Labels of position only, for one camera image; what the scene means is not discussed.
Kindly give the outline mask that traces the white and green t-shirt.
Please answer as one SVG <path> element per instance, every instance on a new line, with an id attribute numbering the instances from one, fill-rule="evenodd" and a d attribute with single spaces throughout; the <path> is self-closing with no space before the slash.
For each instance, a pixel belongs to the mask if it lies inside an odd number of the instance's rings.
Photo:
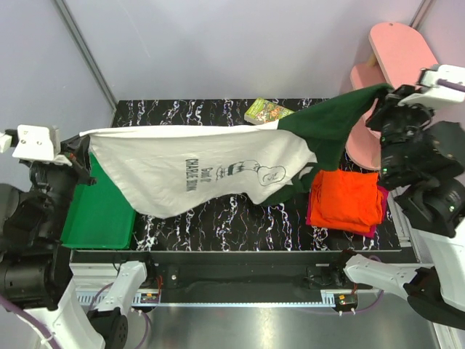
<path id="1" fill-rule="evenodd" d="M 276 205 L 339 168 L 354 125 L 388 84 L 357 89 L 261 125 L 158 125 L 88 131 L 106 175 L 140 214 L 175 217 L 244 194 Z"/>

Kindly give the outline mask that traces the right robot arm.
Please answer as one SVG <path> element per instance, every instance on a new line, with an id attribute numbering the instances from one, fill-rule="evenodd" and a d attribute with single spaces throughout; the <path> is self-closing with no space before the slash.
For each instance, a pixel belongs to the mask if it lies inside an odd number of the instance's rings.
<path id="1" fill-rule="evenodd" d="M 378 101 L 366 124 L 380 132 L 380 184 L 424 239 L 432 267 L 399 267 L 345 251 L 330 269 L 338 288 L 365 284 L 406 300 L 436 324 L 464 328 L 464 130 L 432 122 L 425 88 L 403 85 Z"/>

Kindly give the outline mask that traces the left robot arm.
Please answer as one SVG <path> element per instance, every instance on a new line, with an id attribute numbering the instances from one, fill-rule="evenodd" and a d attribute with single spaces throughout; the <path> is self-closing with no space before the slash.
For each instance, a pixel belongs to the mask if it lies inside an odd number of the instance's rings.
<path id="1" fill-rule="evenodd" d="M 23 160 L 31 189 L 1 185 L 1 306 L 28 324 L 48 348 L 123 348 L 128 313 L 139 289 L 152 286 L 157 270 L 121 264 L 104 300 L 85 311 L 70 269 L 62 231 L 78 185 L 93 185 L 88 137 L 59 144 L 65 164 Z"/>

